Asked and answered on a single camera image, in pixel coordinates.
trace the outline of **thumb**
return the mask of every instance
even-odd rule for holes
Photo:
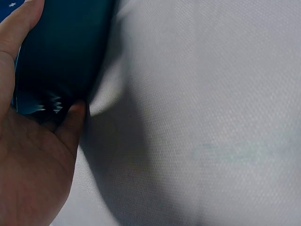
[[[79,138],[83,129],[86,115],[86,105],[83,101],[75,103],[67,113],[62,124],[54,134],[76,158]]]
[[[0,23],[0,123],[13,96],[14,60],[27,33],[40,19],[43,6],[44,0],[26,0]]]

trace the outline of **hand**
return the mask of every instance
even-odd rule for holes
[[[48,226],[72,183],[85,104],[64,122],[39,125],[10,108],[14,59],[40,19],[43,0],[27,0],[0,24],[0,226]]]

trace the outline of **white pattern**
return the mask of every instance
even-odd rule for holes
[[[15,6],[17,3],[15,3],[15,2],[12,2],[10,5],[9,5],[9,7],[13,7],[13,6]]]

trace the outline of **dark teal object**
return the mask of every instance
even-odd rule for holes
[[[14,106],[20,114],[86,99],[106,50],[113,0],[45,0],[21,46]]]

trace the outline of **white fabric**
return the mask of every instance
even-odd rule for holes
[[[53,226],[301,225],[300,11],[123,1]]]

